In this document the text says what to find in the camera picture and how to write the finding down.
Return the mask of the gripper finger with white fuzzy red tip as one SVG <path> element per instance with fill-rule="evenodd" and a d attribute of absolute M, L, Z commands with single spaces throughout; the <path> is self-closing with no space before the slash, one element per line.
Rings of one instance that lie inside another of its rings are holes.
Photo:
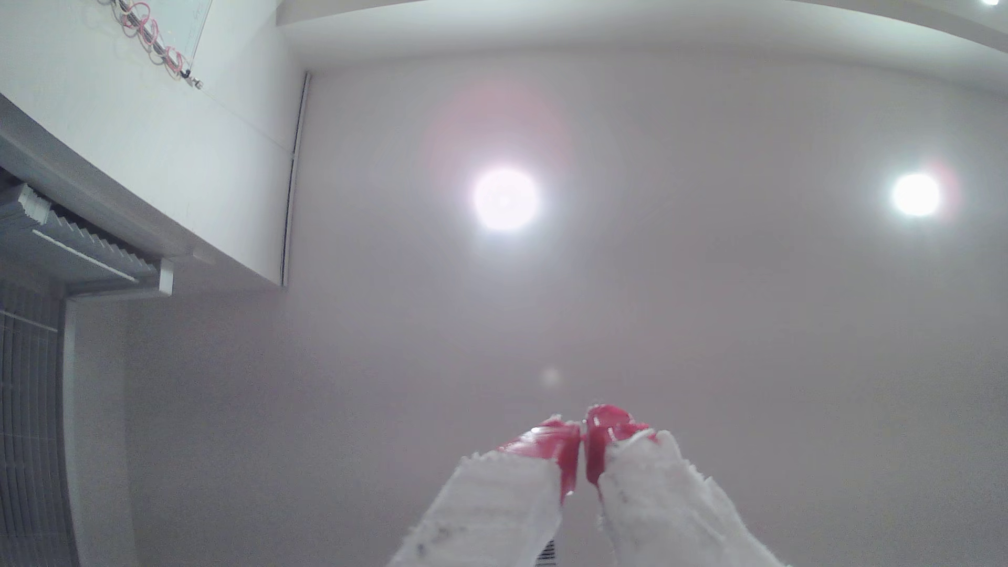
<path fill-rule="evenodd" d="M 674 435 L 618 406 L 586 412 L 586 479 L 617 566 L 783 566 Z"/>
<path fill-rule="evenodd" d="M 553 566 L 581 443 L 580 423 L 550 418 L 461 458 L 388 566 Z"/>

